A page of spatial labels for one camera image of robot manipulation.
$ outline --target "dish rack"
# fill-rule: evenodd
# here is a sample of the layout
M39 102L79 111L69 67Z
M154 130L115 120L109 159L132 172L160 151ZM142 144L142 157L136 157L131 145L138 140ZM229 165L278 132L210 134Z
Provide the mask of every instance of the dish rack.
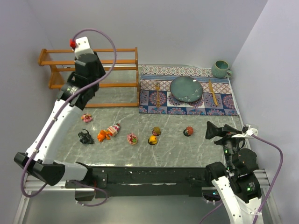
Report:
M101 63L104 69L107 71L111 68L113 63L113 49L94 49L93 51L97 52ZM117 49L117 60L113 71L117 70L135 70L136 71L136 79L135 81L123 81L123 82L107 82L103 80L100 82L101 88L107 87L135 87L137 88L137 102L128 102L128 103L93 103L87 104L86 107L126 107L126 106L139 106L139 93L140 93L140 85L139 85L139 70L138 70L138 52L137 48L133 49ZM66 58L74 57L73 51L71 49L68 50L47 50L42 49L40 56L38 58L38 64L40 66L49 66L51 70L51 76L49 80L49 88L50 89L60 89L65 80L61 75L61 72L70 72L74 71L74 60L61 60Z

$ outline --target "placemat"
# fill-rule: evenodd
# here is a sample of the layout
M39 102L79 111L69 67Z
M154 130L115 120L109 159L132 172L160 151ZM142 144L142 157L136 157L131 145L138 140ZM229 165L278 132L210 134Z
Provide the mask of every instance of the placemat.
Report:
M172 80L179 76L195 78L203 87L202 97L193 103L176 100L170 92ZM160 83L160 107L156 107L156 80ZM211 80L218 106L213 101ZM195 67L148 66L141 69L140 113L181 115L238 115L227 78L214 78L211 69Z

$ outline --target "green plate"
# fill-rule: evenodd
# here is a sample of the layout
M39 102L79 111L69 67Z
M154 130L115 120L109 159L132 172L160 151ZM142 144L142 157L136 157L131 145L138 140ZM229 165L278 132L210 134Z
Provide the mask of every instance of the green plate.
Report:
M192 103L199 100L203 90L199 81L191 77L182 76L172 81L170 84L170 92L175 99Z

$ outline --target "orange toy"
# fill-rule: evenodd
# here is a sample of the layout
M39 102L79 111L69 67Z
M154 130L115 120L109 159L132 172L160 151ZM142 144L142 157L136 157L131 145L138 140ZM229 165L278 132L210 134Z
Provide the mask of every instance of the orange toy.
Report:
M111 138L109 137L111 133L109 131L105 130L100 130L100 133L98 134L98 140L102 142L104 139L110 140Z

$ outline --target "cup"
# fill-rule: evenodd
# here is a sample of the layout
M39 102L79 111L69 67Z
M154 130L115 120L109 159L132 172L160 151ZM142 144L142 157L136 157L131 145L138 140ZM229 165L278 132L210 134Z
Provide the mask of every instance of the cup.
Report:
M226 61L216 61L212 66L212 75L216 78L231 77L232 71L228 70L229 64Z

